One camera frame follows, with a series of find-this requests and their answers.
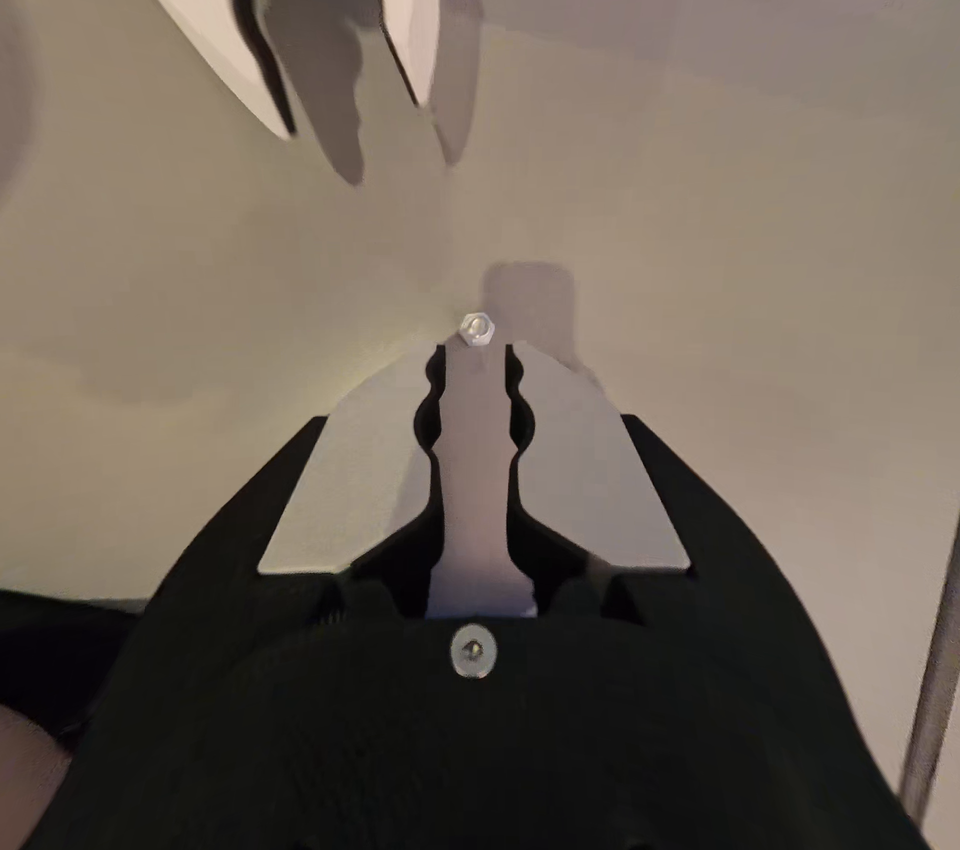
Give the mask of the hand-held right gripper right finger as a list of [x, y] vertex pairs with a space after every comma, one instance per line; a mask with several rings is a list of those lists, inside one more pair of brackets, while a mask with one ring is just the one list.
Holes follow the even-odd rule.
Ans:
[[623, 417], [602, 388], [527, 342], [507, 352], [520, 515], [613, 568], [690, 568]]

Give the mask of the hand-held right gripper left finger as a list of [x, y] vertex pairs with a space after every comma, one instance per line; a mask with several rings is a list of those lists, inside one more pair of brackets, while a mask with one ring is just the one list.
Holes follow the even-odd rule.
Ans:
[[260, 559], [264, 576], [346, 570], [434, 501], [444, 345], [420, 343], [363, 380], [322, 424]]

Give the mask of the person's left forearm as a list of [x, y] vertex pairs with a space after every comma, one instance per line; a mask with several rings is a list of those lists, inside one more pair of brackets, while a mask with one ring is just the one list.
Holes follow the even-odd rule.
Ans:
[[26, 716], [1, 707], [1, 848], [18, 849], [58, 790], [70, 756]]

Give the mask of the grey metal pole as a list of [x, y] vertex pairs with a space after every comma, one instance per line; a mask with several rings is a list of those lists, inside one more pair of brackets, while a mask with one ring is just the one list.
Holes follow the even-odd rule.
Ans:
[[953, 534], [897, 788], [918, 827], [930, 805], [959, 679], [959, 530]]

